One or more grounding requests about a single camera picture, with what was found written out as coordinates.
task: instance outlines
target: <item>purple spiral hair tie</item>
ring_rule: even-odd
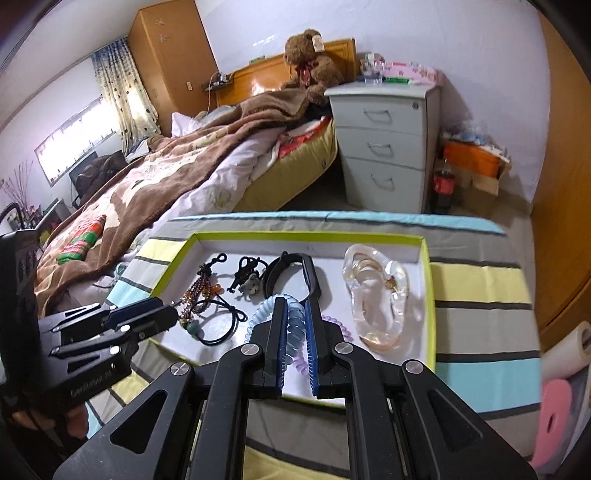
[[[353,335],[351,335],[351,332],[347,330],[347,327],[343,325],[342,322],[334,317],[329,317],[328,315],[323,315],[322,319],[325,322],[337,324],[340,327],[340,331],[343,333],[343,339],[345,342],[353,342]],[[308,375],[308,362],[306,362],[306,359],[304,358],[303,350],[298,351],[297,356],[294,358],[294,367],[302,375]]]

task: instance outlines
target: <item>paper roll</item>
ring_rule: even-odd
[[[542,356],[542,382],[565,380],[591,364],[591,325],[581,322],[558,345]]]

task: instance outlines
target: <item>wooden wardrobe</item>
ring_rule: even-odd
[[[139,76],[170,136],[173,112],[207,110],[202,83],[217,72],[212,49],[193,0],[173,0],[139,10],[128,37]],[[215,97],[211,97],[215,107]]]
[[[548,50],[548,143],[531,215],[535,316],[542,350],[591,322],[591,83],[556,29],[541,17]]]

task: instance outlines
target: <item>teddy bear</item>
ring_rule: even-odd
[[[284,57],[287,64],[295,67],[295,75],[281,89],[306,88],[311,103],[325,105],[327,99],[324,91],[345,80],[333,60],[317,50],[324,50],[322,37],[317,30],[309,28],[287,39]]]

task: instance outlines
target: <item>white nightstand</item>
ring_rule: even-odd
[[[326,90],[335,117],[347,201],[421,213],[439,134],[439,88],[348,83]]]

